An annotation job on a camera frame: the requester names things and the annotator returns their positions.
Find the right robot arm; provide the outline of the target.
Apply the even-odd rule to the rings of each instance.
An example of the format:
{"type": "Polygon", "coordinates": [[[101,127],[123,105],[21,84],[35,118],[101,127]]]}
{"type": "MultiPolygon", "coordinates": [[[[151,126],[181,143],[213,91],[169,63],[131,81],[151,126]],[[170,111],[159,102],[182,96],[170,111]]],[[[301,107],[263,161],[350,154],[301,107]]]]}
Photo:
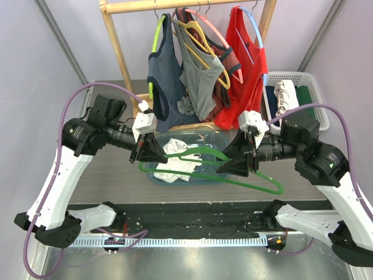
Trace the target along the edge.
{"type": "Polygon", "coordinates": [[[257,172],[261,162],[294,159],[295,171],[327,197],[340,218],[322,218],[276,199],[263,211],[265,227],[303,232],[349,265],[371,267],[372,205],[357,183],[352,152],[319,139],[320,123],[307,105],[286,111],[276,121],[281,124],[279,135],[269,133],[269,122],[259,113],[243,112],[217,172],[246,177],[257,172]]]}

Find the navy blue tank top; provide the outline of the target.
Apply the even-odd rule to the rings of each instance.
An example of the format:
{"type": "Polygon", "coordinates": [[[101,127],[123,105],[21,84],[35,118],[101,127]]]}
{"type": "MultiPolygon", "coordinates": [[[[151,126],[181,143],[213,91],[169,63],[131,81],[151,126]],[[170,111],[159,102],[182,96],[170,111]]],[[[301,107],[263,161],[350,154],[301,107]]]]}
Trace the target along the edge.
{"type": "Polygon", "coordinates": [[[163,37],[157,51],[149,55],[147,77],[147,82],[153,84],[153,111],[158,119],[158,132],[199,122],[196,115],[183,114],[178,110],[177,103],[187,94],[180,81],[182,70],[175,56],[171,15],[165,13],[163,17],[163,37]]]}

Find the dark green hanger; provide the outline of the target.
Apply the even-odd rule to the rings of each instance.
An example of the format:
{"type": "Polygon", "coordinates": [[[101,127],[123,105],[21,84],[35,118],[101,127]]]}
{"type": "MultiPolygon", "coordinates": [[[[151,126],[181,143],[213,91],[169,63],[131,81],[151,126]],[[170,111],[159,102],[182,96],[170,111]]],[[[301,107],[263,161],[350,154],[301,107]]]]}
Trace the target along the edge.
{"type": "Polygon", "coordinates": [[[182,153],[176,153],[173,155],[166,154],[166,158],[169,159],[172,157],[179,157],[179,159],[181,160],[195,162],[195,160],[183,158],[183,156],[192,155],[192,154],[200,154],[200,157],[202,159],[200,161],[202,165],[199,167],[196,167],[192,173],[185,173],[181,171],[171,171],[171,170],[168,171],[168,170],[160,170],[160,169],[157,170],[156,167],[155,168],[146,167],[143,162],[139,163],[138,168],[139,170],[146,172],[146,173],[151,173],[152,175],[154,172],[183,174],[183,175],[189,175],[190,179],[199,178],[199,179],[203,179],[206,181],[215,181],[215,182],[233,184],[233,185],[251,188],[254,190],[263,191],[263,192],[271,193],[275,195],[282,195],[284,193],[284,188],[278,181],[260,172],[255,172],[254,175],[275,185],[277,187],[276,190],[271,190],[271,189],[260,187],[257,185],[255,186],[253,184],[243,183],[237,180],[230,180],[226,176],[218,175],[218,173],[216,173],[217,168],[220,167],[223,163],[228,162],[229,158],[226,155],[224,155],[222,152],[216,149],[213,149],[213,148],[191,148],[191,149],[187,149],[185,152],[182,152],[182,153]]]}

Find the white tank top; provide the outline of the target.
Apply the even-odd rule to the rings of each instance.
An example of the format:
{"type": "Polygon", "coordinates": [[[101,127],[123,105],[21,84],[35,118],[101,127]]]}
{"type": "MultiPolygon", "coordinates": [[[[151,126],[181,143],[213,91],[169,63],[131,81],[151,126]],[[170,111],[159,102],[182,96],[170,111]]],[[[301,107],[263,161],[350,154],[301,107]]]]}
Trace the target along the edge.
{"type": "MultiPolygon", "coordinates": [[[[176,153],[182,153],[185,152],[187,149],[191,148],[191,146],[188,146],[185,142],[180,141],[175,138],[171,138],[164,146],[163,149],[166,154],[173,155],[176,153]]],[[[156,169],[160,170],[168,170],[168,171],[180,171],[185,173],[192,173],[196,167],[199,167],[202,165],[200,162],[202,159],[200,157],[200,154],[192,154],[183,156],[185,159],[192,159],[195,160],[195,162],[190,162],[186,160],[181,160],[179,157],[171,157],[168,159],[168,162],[166,164],[159,163],[156,167],[156,169]]],[[[177,180],[182,180],[185,182],[188,182],[190,179],[189,175],[183,175],[183,174],[171,174],[171,173],[163,173],[163,172],[154,172],[153,176],[156,179],[159,179],[161,181],[164,181],[166,183],[174,183],[177,180]]]]}

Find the lime green hanger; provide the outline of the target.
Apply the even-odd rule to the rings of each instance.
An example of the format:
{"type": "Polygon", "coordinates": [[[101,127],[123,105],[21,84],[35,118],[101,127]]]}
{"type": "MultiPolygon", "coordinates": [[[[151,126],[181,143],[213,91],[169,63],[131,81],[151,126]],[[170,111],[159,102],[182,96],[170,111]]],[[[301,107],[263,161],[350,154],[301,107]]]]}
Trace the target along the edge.
{"type": "MultiPolygon", "coordinates": [[[[163,26],[163,21],[166,17],[163,15],[158,21],[157,21],[157,28],[154,34],[153,38],[153,44],[152,44],[152,53],[157,51],[157,43],[160,35],[161,28],[163,26]]],[[[148,83],[148,90],[149,90],[149,99],[153,99],[153,83],[148,83]]]]}

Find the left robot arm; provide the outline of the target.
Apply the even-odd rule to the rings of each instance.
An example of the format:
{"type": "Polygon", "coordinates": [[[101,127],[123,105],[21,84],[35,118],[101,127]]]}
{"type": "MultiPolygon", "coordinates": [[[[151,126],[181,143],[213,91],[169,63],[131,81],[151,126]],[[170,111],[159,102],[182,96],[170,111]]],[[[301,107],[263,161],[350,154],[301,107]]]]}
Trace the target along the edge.
{"type": "Polygon", "coordinates": [[[106,145],[130,151],[129,161],[167,163],[166,153],[156,142],[157,119],[145,100],[132,127],[120,123],[124,100],[100,94],[86,120],[73,118],[59,133],[54,164],[32,207],[16,215],[14,223],[34,233],[40,243],[65,249],[81,233],[97,228],[119,232],[125,223],[124,211],[111,202],[78,211],[67,209],[86,167],[106,145]]]}

